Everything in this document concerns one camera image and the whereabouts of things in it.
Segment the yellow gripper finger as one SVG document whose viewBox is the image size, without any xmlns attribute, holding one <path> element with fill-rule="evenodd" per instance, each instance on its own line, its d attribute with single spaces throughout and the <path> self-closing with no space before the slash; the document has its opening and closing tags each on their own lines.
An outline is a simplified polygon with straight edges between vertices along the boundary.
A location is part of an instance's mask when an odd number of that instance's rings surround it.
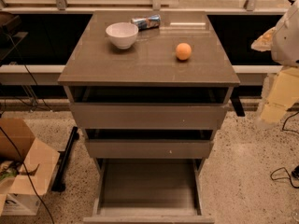
<svg viewBox="0 0 299 224">
<path fill-rule="evenodd" d="M 272 46 L 274 32 L 274 27 L 267 30 L 265 33 L 263 33 L 256 40 L 253 41 L 253 43 L 251 44 L 251 48 L 260 52 L 270 50 Z"/>
<path fill-rule="evenodd" d="M 299 69 L 284 67 L 276 75 L 264 80 L 262 100 L 257 110 L 256 125 L 268 129 L 286 115 L 289 108 L 299 101 Z"/>
</svg>

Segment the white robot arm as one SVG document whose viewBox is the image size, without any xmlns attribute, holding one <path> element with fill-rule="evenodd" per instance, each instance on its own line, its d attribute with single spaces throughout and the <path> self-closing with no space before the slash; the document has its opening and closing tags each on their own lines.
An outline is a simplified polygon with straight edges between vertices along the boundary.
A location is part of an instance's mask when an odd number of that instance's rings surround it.
<svg viewBox="0 0 299 224">
<path fill-rule="evenodd" d="M 256 39 L 251 48 L 271 51 L 281 70 L 264 81 L 256 124 L 268 128 L 277 124 L 299 100 L 299 1 L 295 0 L 275 27 Z"/>
</svg>

